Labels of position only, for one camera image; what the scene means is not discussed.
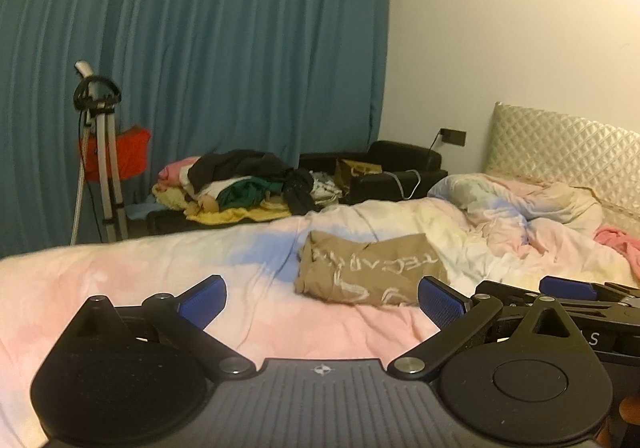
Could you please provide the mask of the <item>red cloth on stand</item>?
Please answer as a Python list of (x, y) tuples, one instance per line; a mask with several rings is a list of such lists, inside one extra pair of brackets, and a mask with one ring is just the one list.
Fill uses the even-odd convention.
[[(117, 166), (121, 180), (136, 177), (146, 170), (150, 139), (151, 133), (139, 125), (116, 135)], [(85, 178), (88, 182), (98, 182), (98, 148), (96, 148), (96, 136), (93, 133), (90, 134), (84, 160)]]

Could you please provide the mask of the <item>black wall socket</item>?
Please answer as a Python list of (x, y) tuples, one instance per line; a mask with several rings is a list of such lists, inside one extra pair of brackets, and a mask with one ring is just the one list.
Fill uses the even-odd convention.
[(466, 133), (464, 130), (453, 130), (452, 128), (441, 128), (439, 130), (440, 140), (443, 144), (464, 147)]

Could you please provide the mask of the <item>pile of mixed clothes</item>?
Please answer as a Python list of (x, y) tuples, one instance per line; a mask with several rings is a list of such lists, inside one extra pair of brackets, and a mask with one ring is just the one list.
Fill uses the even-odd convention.
[(340, 203), (344, 191), (321, 168), (294, 168), (271, 152), (238, 149), (169, 164), (152, 195), (189, 222), (222, 226), (319, 211)]

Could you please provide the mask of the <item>teal blue curtain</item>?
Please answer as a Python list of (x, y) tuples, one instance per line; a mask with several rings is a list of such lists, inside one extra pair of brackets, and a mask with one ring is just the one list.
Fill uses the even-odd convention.
[(122, 90), (151, 134), (141, 201), (168, 163), (213, 150), (363, 150), (378, 137), (390, 0), (1, 0), (1, 252), (70, 240), (74, 65)]

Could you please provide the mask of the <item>brown paper bag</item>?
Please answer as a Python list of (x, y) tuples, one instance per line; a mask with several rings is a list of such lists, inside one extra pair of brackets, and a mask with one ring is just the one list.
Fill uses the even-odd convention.
[(354, 179), (381, 173), (382, 166), (378, 164), (337, 159), (335, 163), (334, 180), (336, 186), (340, 188), (344, 194), (348, 194)]

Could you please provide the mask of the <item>pink garment on bed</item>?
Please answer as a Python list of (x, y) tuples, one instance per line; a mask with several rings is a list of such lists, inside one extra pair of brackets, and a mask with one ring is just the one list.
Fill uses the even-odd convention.
[(594, 241), (608, 246), (626, 258), (634, 278), (640, 277), (640, 240), (621, 229), (602, 226), (594, 234)]

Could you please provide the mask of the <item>black sofa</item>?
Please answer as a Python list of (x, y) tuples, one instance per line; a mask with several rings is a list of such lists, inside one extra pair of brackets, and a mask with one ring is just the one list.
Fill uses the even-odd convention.
[(448, 175), (442, 168), (442, 157), (438, 152), (388, 140), (378, 140), (363, 152), (305, 153), (299, 157), (299, 166), (314, 173), (328, 174), (335, 184), (337, 159), (382, 166), (381, 174), (354, 179), (348, 194), (337, 187), (341, 191), (338, 200), (350, 205), (367, 200), (399, 202), (421, 199), (427, 196), (436, 182)]

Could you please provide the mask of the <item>silver garment steamer stand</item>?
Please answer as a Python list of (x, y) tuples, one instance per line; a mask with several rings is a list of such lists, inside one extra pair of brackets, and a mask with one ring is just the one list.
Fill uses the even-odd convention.
[(78, 240), (82, 200), (87, 177), (89, 139), (96, 138), (98, 181), (103, 211), (103, 224), (108, 243), (128, 238), (124, 195), (118, 170), (115, 109), (122, 102), (119, 87), (110, 78), (97, 75), (85, 60), (74, 63), (79, 83), (73, 94), (73, 104), (79, 114), (79, 172), (70, 245)]

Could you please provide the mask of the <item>pastel pillow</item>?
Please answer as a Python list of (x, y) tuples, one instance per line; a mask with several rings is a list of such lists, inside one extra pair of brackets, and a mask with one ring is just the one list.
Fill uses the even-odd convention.
[(514, 208), (523, 212), (525, 200), (482, 174), (449, 175), (428, 190), (430, 198), (448, 201), (459, 210)]

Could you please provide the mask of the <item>tan printed t-shirt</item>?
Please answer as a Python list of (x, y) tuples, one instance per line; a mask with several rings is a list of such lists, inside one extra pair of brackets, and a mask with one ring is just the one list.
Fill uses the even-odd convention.
[(299, 251), (294, 288), (327, 303), (405, 306), (418, 302), (419, 283), (427, 276), (449, 280), (425, 234), (356, 242), (314, 230)]

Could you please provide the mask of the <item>pastel tie-dye duvet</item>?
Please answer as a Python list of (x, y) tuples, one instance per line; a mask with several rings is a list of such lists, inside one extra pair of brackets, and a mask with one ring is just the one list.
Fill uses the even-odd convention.
[(471, 294), (483, 280), (534, 290), (544, 276), (635, 286), (628, 260), (597, 242), (604, 221), (589, 189), (452, 175), (424, 199), (337, 205), (268, 224), (66, 246), (1, 263), (1, 442), (46, 439), (29, 387), (80, 305), (104, 294), (115, 305), (178, 294), (209, 275), (228, 288), (209, 332), (252, 361), (378, 358), (390, 361), (435, 332), (416, 305), (331, 304), (299, 292), (300, 257), (313, 232), (361, 243), (418, 234), (423, 253), (389, 260), (385, 275), (424, 276), (437, 257), (446, 281)]

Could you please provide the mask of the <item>quilted beige headboard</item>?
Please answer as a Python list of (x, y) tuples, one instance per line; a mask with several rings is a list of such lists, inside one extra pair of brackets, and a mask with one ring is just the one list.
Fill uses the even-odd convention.
[(639, 231), (639, 134), (580, 116), (498, 102), (484, 171), (588, 188), (605, 221)]

